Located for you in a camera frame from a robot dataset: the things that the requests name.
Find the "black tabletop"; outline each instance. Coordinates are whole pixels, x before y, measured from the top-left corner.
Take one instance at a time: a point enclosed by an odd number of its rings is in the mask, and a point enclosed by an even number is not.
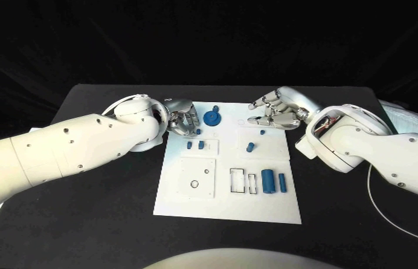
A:
[[[272,86],[73,87],[53,123],[101,113],[133,94],[154,99],[249,103]],[[372,90],[298,87],[321,105],[355,104],[386,121]],[[344,268],[412,267],[418,239],[382,219],[366,191],[369,165],[347,174],[308,160],[287,131],[301,225],[154,216],[164,144],[86,173],[26,190],[0,211],[1,268],[141,268],[170,256],[208,248],[258,248],[321,260]],[[389,185],[376,171],[370,190],[388,217],[418,232],[418,196]]]

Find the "blue object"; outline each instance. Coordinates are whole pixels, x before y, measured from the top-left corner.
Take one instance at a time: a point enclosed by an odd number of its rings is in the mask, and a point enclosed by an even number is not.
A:
[[[285,188],[285,175],[282,173],[278,174],[278,180],[281,181],[281,192],[287,192],[287,188]]]
[[[216,126],[220,123],[220,114],[218,111],[219,107],[213,106],[212,111],[208,111],[203,115],[203,122],[208,126]]]
[[[274,183],[274,173],[271,169],[264,169],[261,171],[261,178],[262,178],[262,192],[275,193],[277,185]]]
[[[254,149],[254,143],[252,143],[252,142],[249,142],[249,143],[248,143],[248,147],[246,147],[246,152],[251,152],[251,151],[252,151],[252,149]]]

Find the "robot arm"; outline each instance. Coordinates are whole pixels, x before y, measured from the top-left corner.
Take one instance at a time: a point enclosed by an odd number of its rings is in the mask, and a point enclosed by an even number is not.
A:
[[[249,109],[262,105],[265,117],[261,118],[267,120],[254,122],[255,117],[251,117],[248,122],[294,129],[304,121],[306,135],[295,148],[310,159],[318,156],[336,171],[344,173],[366,160],[389,183],[418,193],[417,133],[392,135],[382,119],[357,106],[330,106],[321,110],[298,91],[285,86],[258,99]]]
[[[0,203],[32,186],[104,165],[128,151],[148,150],[161,144],[167,129],[193,136],[197,124],[192,101],[171,100],[166,106],[147,95],[134,95],[115,102],[102,115],[78,117],[0,140]]]

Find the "black background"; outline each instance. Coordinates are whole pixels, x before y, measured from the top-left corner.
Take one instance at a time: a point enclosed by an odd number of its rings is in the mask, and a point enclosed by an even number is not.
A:
[[[109,103],[144,91],[157,99],[245,103],[272,89],[78,85],[53,123],[102,112]],[[298,91],[324,106],[352,103],[388,120],[367,88],[303,87]],[[164,141],[151,150],[128,153],[86,173],[13,196],[0,213],[0,267],[141,268],[189,251],[223,247],[298,254],[343,268],[414,267],[418,240],[375,211],[366,191],[369,165],[362,163],[344,174],[317,158],[308,160],[294,147],[303,133],[304,129],[287,131],[303,225],[153,216]],[[386,216],[417,233],[417,195],[375,171],[370,190]]]
[[[78,83],[369,86],[418,111],[417,0],[1,0],[3,137]]]

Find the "robotic hand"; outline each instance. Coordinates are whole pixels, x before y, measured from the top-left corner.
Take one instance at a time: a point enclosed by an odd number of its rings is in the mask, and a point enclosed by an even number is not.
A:
[[[295,148],[313,159],[320,157],[339,172],[347,173],[363,160],[386,181],[418,193],[418,134],[392,135],[383,120],[355,105],[324,109],[288,86],[269,92],[249,110],[265,105],[265,116],[248,122],[290,130],[307,123]]]
[[[160,103],[143,94],[117,101],[101,115],[73,118],[0,140],[0,203],[40,183],[104,165],[128,151],[148,150],[163,143],[166,130],[195,136],[196,126],[190,100]]]

